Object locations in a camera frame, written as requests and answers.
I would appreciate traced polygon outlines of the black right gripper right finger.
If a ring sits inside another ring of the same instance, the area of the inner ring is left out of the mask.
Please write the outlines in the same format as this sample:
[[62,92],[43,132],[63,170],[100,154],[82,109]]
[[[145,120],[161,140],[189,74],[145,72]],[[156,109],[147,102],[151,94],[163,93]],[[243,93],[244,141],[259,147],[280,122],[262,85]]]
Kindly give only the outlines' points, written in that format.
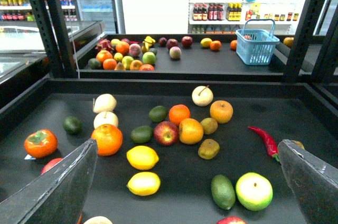
[[278,144],[281,168],[307,223],[337,223],[337,168],[288,139]]

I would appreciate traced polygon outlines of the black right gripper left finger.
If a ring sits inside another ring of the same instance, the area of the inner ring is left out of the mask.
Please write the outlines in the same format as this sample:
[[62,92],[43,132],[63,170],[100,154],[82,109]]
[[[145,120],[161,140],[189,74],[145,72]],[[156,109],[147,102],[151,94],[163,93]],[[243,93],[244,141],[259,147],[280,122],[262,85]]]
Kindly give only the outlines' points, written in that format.
[[91,188],[97,142],[89,139],[1,202],[1,223],[77,223]]

